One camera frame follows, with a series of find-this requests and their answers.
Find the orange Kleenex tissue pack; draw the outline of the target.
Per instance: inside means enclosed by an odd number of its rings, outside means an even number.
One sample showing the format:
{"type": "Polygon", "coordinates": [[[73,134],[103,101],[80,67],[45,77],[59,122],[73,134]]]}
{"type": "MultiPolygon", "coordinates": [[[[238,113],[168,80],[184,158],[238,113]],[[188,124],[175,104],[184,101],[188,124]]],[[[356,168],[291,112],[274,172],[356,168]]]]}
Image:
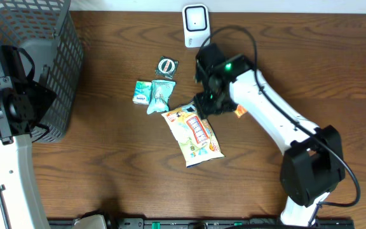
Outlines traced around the orange Kleenex tissue pack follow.
{"type": "Polygon", "coordinates": [[[241,106],[240,104],[237,105],[237,108],[234,110],[234,113],[235,115],[238,117],[238,118],[241,118],[245,113],[247,113],[248,111],[243,107],[241,106]]]}

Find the round tape packet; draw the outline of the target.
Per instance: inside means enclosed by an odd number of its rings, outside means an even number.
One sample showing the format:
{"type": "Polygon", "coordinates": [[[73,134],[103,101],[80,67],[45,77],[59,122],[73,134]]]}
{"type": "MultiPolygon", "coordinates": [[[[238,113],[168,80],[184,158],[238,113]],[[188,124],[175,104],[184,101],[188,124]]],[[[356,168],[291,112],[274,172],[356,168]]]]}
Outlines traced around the round tape packet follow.
{"type": "Polygon", "coordinates": [[[161,56],[156,66],[155,73],[159,76],[163,76],[170,80],[173,79],[177,68],[179,66],[179,61],[171,59],[169,57],[161,56]]]}

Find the teal snack packet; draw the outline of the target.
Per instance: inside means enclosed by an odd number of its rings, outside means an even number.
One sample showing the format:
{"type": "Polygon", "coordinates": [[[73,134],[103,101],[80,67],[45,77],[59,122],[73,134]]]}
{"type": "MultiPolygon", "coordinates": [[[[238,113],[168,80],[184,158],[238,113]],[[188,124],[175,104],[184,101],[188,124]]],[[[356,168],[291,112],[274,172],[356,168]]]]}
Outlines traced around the teal snack packet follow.
{"type": "Polygon", "coordinates": [[[176,82],[168,80],[153,80],[151,100],[147,108],[147,114],[169,111],[168,100],[176,82]]]}

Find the large white snack bag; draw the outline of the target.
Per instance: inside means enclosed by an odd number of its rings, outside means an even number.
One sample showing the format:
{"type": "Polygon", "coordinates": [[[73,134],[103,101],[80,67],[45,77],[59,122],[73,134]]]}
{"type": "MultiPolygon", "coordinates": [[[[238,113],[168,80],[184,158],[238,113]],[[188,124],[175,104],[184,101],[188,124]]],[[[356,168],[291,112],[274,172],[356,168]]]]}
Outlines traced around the large white snack bag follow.
{"type": "Polygon", "coordinates": [[[186,167],[224,158],[207,119],[201,119],[194,103],[161,114],[179,144],[186,167]]]}

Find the teal Kleenex tissue pack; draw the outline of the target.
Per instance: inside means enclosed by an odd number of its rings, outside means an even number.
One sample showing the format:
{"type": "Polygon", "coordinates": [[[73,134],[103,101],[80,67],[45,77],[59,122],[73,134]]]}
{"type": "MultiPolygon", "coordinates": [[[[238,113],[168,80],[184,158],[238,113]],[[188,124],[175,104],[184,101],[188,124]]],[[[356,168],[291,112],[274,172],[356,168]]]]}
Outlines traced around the teal Kleenex tissue pack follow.
{"type": "Polygon", "coordinates": [[[148,105],[151,100],[152,83],[148,81],[137,81],[135,85],[133,103],[148,105]]]}

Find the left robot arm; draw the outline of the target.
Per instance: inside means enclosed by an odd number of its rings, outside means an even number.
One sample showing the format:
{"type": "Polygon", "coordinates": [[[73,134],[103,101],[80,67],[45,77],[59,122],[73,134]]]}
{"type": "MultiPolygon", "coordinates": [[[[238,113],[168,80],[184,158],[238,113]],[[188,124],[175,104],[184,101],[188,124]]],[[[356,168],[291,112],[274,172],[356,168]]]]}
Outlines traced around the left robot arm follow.
{"type": "Polygon", "coordinates": [[[0,45],[0,228],[49,228],[32,164],[32,130],[56,93],[34,81],[31,56],[0,45]]]}

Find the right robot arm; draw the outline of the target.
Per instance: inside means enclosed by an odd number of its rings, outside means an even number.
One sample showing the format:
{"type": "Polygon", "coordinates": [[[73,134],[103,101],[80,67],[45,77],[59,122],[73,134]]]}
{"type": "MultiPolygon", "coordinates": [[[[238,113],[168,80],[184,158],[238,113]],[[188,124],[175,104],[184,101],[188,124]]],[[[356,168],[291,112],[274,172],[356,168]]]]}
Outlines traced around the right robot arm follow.
{"type": "Polygon", "coordinates": [[[280,183],[287,203],[280,222],[313,226],[319,206],[346,176],[338,131],[303,117],[272,89],[255,62],[244,55],[227,59],[215,44],[196,55],[196,80],[204,88],[194,97],[202,119],[242,106],[282,153],[280,183]]]}

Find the white barcode scanner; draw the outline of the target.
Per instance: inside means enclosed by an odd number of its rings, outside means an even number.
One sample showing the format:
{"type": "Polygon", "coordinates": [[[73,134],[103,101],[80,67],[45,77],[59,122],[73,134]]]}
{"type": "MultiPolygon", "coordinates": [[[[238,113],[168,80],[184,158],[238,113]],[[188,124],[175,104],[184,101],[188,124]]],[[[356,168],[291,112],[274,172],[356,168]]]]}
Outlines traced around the white barcode scanner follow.
{"type": "Polygon", "coordinates": [[[204,4],[184,6],[182,21],[186,48],[199,48],[210,35],[208,8],[204,4]]]}

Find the dark grey mesh basket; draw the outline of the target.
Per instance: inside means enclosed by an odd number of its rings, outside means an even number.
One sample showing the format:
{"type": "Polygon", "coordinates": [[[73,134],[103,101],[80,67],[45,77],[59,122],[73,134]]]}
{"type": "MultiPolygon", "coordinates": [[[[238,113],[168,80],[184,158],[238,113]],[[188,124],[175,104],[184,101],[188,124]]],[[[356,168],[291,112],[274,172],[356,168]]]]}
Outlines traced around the dark grey mesh basket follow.
{"type": "Polygon", "coordinates": [[[59,142],[67,132],[84,51],[69,12],[70,1],[0,0],[0,45],[23,48],[36,68],[34,81],[57,95],[32,140],[59,142]]]}

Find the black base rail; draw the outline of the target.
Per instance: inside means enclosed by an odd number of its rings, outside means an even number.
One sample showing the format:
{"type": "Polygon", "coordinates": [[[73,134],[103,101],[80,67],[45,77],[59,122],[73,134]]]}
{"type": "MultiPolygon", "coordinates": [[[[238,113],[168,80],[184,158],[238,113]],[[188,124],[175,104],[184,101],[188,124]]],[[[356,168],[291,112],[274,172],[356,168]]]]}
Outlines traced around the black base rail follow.
{"type": "MultiPolygon", "coordinates": [[[[251,219],[142,219],[122,218],[109,222],[117,229],[224,229],[224,228],[286,228],[276,218],[251,219]]],[[[312,229],[355,229],[351,219],[317,219],[312,229]]]]}

